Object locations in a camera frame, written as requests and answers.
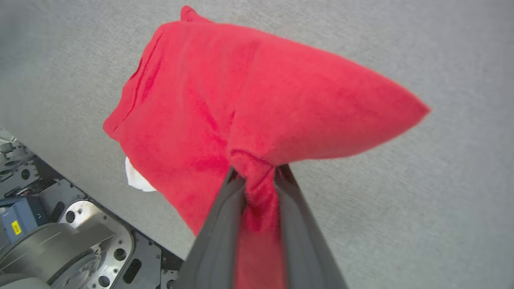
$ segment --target white cloth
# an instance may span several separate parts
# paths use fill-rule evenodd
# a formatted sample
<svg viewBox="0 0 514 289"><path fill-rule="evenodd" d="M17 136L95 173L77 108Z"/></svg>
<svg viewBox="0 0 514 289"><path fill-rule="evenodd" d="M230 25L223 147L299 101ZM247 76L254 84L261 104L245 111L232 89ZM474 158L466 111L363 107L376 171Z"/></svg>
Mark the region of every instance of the white cloth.
<svg viewBox="0 0 514 289"><path fill-rule="evenodd" d="M128 184L136 189L145 192L157 191L130 163L129 157L125 158L125 171L127 173Z"/></svg>

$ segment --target machinery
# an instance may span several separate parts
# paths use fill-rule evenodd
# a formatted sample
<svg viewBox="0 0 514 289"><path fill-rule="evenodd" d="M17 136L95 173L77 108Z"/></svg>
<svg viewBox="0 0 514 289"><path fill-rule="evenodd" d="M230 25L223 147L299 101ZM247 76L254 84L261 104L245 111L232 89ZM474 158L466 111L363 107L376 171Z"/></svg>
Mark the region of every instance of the machinery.
<svg viewBox="0 0 514 289"><path fill-rule="evenodd" d="M1 289L170 289L183 260L20 142L0 145Z"/></svg>

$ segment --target red fabric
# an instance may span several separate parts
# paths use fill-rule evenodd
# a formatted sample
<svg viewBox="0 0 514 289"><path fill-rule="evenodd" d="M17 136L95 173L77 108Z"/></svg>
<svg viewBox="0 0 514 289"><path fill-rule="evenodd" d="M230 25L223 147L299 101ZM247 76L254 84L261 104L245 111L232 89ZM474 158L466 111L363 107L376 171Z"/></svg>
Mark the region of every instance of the red fabric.
<svg viewBox="0 0 514 289"><path fill-rule="evenodd" d="M186 6L181 21L157 29L104 130L195 234L234 166L248 200L237 287L281 288L274 167L361 153L428 111L338 55L216 24Z"/></svg>

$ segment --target yellow label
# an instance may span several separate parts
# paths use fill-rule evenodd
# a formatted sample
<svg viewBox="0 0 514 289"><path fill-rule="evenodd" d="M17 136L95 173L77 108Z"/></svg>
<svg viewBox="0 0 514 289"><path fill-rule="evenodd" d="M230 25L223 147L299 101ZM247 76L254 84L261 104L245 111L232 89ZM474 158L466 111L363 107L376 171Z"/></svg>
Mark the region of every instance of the yellow label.
<svg viewBox="0 0 514 289"><path fill-rule="evenodd" d="M14 230L14 233L16 235L19 235L19 234L22 233L22 229L20 228L20 225L18 224L18 221L12 222L11 226L12 226L12 229Z"/></svg>

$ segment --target gray table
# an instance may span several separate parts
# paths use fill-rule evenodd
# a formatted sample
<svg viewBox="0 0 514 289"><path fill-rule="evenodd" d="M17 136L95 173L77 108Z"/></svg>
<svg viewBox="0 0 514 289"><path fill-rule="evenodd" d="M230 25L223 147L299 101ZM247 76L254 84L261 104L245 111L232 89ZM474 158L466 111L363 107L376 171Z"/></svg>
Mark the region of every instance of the gray table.
<svg viewBox="0 0 514 289"><path fill-rule="evenodd" d="M194 240L130 188L102 131L155 29L183 1L0 4L0 124L157 242ZM292 168L351 288L514 286L514 2L186 1L370 67L434 112L362 155Z"/></svg>

